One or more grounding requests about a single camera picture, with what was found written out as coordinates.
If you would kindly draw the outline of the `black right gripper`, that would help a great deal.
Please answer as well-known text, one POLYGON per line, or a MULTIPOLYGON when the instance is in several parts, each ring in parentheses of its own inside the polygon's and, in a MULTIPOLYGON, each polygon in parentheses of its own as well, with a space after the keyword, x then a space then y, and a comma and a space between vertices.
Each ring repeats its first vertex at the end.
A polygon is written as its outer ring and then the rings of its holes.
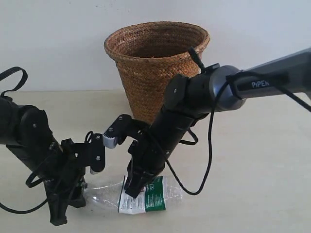
POLYGON ((127 167, 125 193, 136 198, 165 168, 170 156, 170 140, 133 140, 129 149, 131 160, 127 167))

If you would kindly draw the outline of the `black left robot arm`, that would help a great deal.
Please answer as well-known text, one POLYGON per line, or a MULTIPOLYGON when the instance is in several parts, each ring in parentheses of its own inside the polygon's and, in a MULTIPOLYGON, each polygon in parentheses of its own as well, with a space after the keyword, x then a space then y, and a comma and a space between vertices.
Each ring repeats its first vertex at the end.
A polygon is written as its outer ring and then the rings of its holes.
POLYGON ((62 148, 49 128, 45 111, 32 105, 17 105, 10 97, 0 99, 0 143, 30 171, 26 185, 44 184, 46 199, 30 210, 14 210, 1 204, 1 209, 18 215, 32 213, 48 204, 50 222, 67 223, 66 210, 85 170, 76 157, 62 148))

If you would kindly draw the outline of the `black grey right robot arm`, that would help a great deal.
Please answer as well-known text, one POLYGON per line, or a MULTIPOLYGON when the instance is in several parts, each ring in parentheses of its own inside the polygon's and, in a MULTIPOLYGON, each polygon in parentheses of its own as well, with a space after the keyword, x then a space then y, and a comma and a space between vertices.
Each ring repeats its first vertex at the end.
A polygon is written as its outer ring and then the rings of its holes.
POLYGON ((136 198, 169 165, 172 151, 198 121, 237 110, 247 99, 282 94, 310 110, 298 93, 311 93, 310 49, 246 70, 214 64, 201 67, 201 73, 192 78, 176 75, 166 87, 154 121, 129 148, 126 194, 136 198))

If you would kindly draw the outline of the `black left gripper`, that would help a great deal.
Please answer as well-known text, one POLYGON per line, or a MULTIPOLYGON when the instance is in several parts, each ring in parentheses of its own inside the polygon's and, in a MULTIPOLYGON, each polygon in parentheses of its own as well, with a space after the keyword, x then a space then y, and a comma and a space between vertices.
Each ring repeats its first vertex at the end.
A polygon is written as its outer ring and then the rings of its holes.
POLYGON ((55 139, 40 139, 36 142, 36 184, 44 183, 51 218, 66 218, 68 206, 86 206, 84 198, 85 168, 82 166, 79 146, 71 139, 58 143, 55 139))

